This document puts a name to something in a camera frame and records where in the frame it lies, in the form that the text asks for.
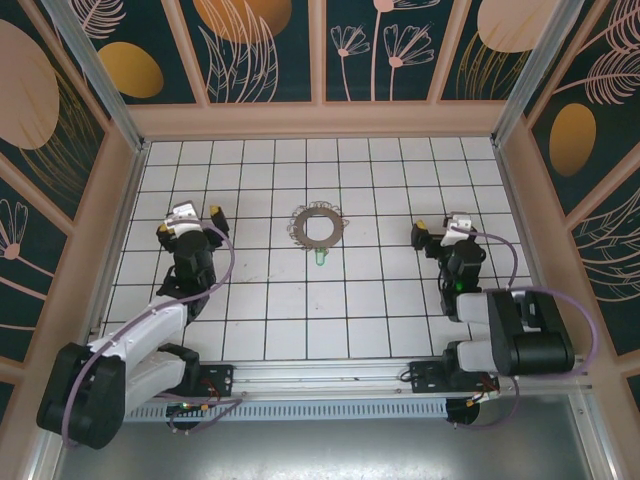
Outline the large grey metal keyring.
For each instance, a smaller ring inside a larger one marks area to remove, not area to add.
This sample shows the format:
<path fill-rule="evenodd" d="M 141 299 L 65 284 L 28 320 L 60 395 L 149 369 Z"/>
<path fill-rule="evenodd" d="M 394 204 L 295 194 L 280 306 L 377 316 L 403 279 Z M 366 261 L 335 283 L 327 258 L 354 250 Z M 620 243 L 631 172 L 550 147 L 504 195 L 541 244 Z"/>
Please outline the large grey metal keyring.
<path fill-rule="evenodd" d="M 312 217 L 328 219 L 332 224 L 331 234 L 324 239 L 312 239 L 307 234 L 307 221 Z M 287 226 L 289 237 L 294 244 L 303 250 L 328 250 L 334 247 L 342 238 L 349 221 L 343 216 L 342 210 L 327 201 L 314 201 L 308 205 L 300 205 L 293 211 Z"/>

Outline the grey metal sheet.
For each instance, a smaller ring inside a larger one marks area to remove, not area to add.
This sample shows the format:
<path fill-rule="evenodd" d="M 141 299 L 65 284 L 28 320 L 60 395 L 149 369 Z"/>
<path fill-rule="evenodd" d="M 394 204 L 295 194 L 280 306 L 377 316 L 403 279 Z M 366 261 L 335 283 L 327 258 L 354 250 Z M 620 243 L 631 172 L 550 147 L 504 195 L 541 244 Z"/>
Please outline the grey metal sheet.
<path fill-rule="evenodd" d="M 50 437 L 28 480 L 618 480 L 588 411 L 567 395 L 483 408 L 502 425 L 443 419 L 226 421 L 192 436 L 128 424 L 106 448 Z"/>

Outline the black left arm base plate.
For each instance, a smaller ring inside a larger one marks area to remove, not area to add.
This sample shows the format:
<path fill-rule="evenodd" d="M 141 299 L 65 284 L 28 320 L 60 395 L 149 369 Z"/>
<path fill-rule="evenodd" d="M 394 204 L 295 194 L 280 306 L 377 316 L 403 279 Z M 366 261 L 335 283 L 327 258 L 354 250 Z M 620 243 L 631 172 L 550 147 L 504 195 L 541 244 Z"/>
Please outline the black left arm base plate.
<path fill-rule="evenodd" d="M 202 365 L 195 396 L 213 400 L 228 398 L 232 395 L 233 381 L 232 365 Z"/>

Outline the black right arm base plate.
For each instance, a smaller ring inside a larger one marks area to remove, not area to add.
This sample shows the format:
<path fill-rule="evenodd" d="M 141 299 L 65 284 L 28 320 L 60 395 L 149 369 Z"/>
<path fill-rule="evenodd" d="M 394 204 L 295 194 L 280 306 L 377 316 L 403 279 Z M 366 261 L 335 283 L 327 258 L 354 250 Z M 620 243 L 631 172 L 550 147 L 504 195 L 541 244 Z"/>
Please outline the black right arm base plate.
<path fill-rule="evenodd" d="M 409 364 L 409 383 L 414 393 L 482 393 L 500 390 L 497 378 L 486 372 L 466 372 L 442 361 Z"/>

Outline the aluminium mounting rail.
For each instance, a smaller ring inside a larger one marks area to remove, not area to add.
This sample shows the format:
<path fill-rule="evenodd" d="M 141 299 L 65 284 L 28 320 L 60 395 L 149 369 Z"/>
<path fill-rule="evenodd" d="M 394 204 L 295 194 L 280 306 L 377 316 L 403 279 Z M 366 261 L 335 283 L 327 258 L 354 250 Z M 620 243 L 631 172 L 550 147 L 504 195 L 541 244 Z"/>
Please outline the aluminium mounting rail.
<path fill-rule="evenodd" d="M 157 352 L 129 369 L 118 357 L 94 364 L 79 360 L 54 365 L 43 400 L 66 404 L 120 404 L 127 411 L 153 400 L 198 402 L 196 383 L 202 365 L 231 365 L 181 359 Z M 467 393 L 414 393 L 409 364 L 401 360 L 240 362 L 232 365 L 234 381 L 228 398 L 250 400 L 328 400 L 392 395 L 469 396 Z"/>

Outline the aluminium frame post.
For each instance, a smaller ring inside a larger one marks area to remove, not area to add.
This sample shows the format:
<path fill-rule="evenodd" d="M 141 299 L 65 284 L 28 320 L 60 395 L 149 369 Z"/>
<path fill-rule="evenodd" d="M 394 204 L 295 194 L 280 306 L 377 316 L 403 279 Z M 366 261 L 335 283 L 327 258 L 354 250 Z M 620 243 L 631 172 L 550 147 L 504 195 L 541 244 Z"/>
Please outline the aluminium frame post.
<path fill-rule="evenodd" d="M 554 7 L 493 128 L 491 142 L 495 149 L 500 149 L 509 138 L 535 90 L 551 69 L 566 37 L 575 25 L 580 24 L 578 19 L 585 1 L 559 0 Z"/>
<path fill-rule="evenodd" d="M 52 25 L 81 67 L 126 142 L 141 152 L 144 139 L 135 125 L 121 93 L 100 59 L 94 41 L 108 40 L 126 17 L 124 0 L 39 0 Z"/>

